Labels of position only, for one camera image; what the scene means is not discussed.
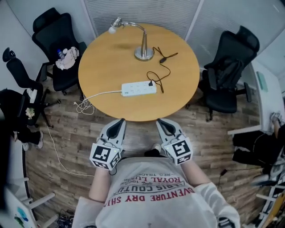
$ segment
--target power strip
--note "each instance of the power strip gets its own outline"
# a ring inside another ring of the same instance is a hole
[[[140,81],[122,84],[122,96],[133,97],[146,94],[155,94],[156,85],[154,81]]]

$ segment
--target lamp base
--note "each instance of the lamp base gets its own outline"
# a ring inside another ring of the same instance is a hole
[[[141,49],[142,49],[142,47],[138,47],[134,51],[134,56],[136,57],[136,59],[138,59],[140,61],[149,61],[149,60],[151,60],[153,55],[154,55],[153,49],[152,48],[148,48],[147,49],[147,55],[145,57],[142,57]]]

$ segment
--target black and white marker cube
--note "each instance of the black and white marker cube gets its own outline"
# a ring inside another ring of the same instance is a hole
[[[167,145],[162,144],[161,146],[167,157],[169,157],[175,165],[180,165],[192,159],[193,149],[188,137],[183,137],[183,139],[174,143]]]
[[[89,159],[96,167],[112,170],[121,159],[121,150],[93,143]]]

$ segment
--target white t-shirt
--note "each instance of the white t-shirt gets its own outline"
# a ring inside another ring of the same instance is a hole
[[[104,204],[80,197],[73,228],[240,228],[237,211],[213,183],[192,187],[168,158],[117,164]]]

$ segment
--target chair armrest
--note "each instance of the chair armrest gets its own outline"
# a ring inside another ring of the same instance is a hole
[[[24,94],[22,95],[22,99],[20,102],[20,106],[19,106],[19,110],[18,110],[18,114],[17,117],[21,118],[23,115],[25,115],[26,109],[27,109],[27,104],[29,103],[29,98],[27,98],[25,96],[26,91],[24,92]]]
[[[252,101],[251,91],[250,91],[250,88],[248,86],[248,83],[246,83],[246,82],[244,83],[244,89],[236,91],[236,95],[241,95],[241,94],[246,94],[246,100],[248,102]]]
[[[208,69],[208,79],[211,89],[217,90],[216,75],[215,75],[215,70],[213,68]]]
[[[50,62],[45,62],[41,65],[41,69],[37,75],[37,82],[41,82],[41,81],[45,81],[46,77],[49,76],[51,78],[53,78],[53,75],[51,73],[48,72],[48,66],[52,65],[52,63]]]
[[[84,42],[79,43],[78,45],[78,50],[79,50],[79,55],[83,55],[83,53],[85,52],[87,46]]]

